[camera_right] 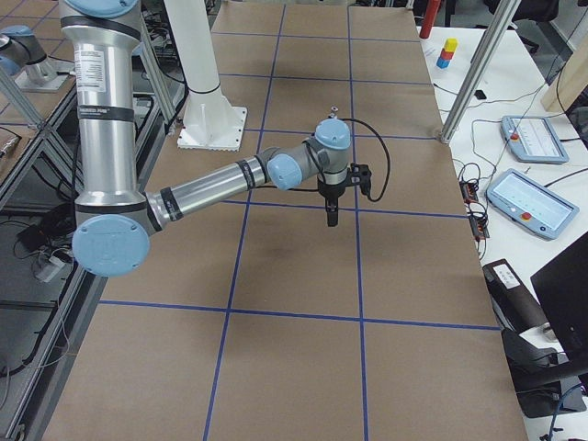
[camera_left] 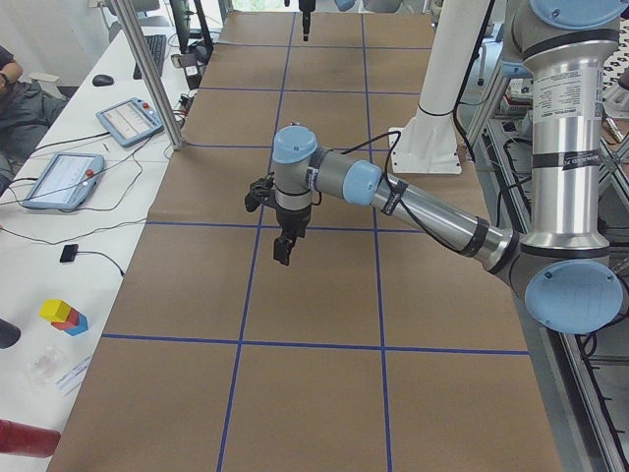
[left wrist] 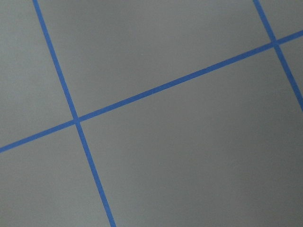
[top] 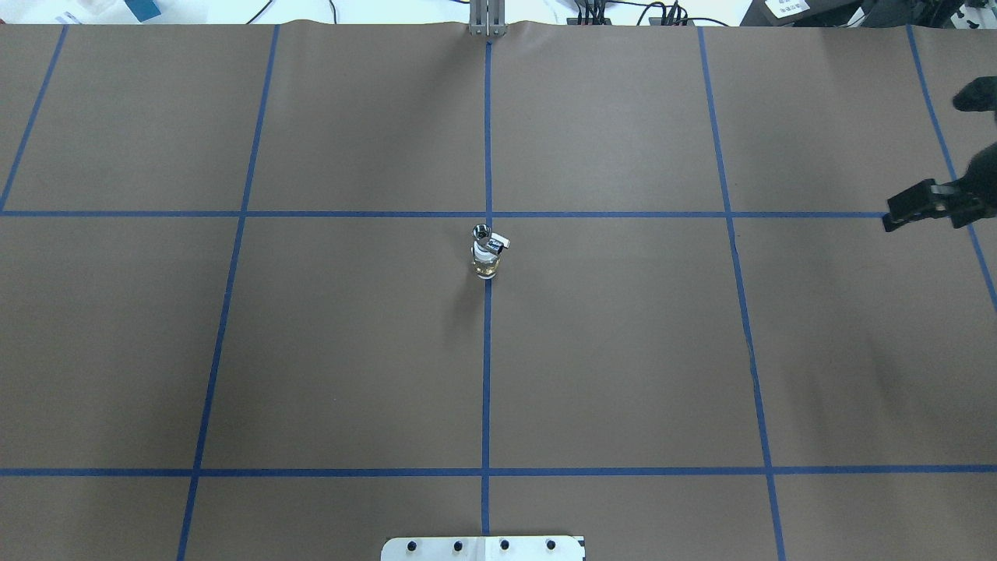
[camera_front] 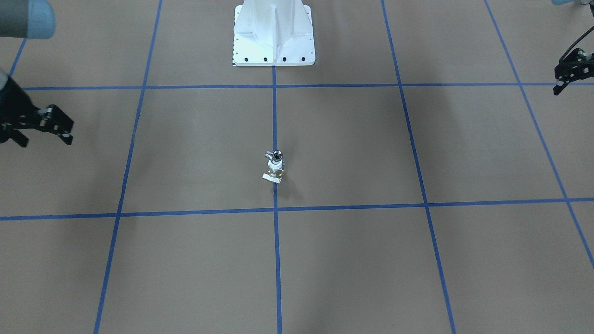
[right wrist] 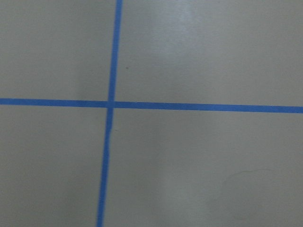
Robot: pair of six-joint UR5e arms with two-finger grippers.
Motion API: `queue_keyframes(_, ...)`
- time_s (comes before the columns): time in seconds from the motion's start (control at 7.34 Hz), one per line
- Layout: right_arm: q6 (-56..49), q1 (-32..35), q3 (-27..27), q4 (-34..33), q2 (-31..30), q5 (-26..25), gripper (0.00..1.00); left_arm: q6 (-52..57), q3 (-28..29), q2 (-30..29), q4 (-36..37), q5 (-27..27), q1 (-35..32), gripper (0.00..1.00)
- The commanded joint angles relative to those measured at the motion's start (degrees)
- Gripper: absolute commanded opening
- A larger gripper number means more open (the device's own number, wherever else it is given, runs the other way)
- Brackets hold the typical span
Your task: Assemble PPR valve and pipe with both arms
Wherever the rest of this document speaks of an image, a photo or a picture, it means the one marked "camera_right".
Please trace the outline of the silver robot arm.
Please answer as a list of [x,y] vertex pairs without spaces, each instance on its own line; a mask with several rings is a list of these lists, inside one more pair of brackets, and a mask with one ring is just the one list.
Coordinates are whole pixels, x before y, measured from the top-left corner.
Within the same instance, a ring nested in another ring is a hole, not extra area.
[[23,91],[55,93],[73,63],[52,61],[29,27],[14,25],[1,29],[1,68]]

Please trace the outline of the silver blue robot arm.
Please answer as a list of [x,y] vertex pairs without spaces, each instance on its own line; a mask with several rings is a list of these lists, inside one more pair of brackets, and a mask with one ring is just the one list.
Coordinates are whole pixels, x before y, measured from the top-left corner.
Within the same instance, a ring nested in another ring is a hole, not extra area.
[[137,1],[63,1],[62,32],[72,42],[84,188],[75,201],[73,256],[85,270],[116,277],[139,267],[151,236],[168,223],[266,183],[289,190],[316,177],[329,214],[349,175],[351,134],[321,121],[300,145],[270,148],[193,181],[139,190],[131,55],[141,41]]

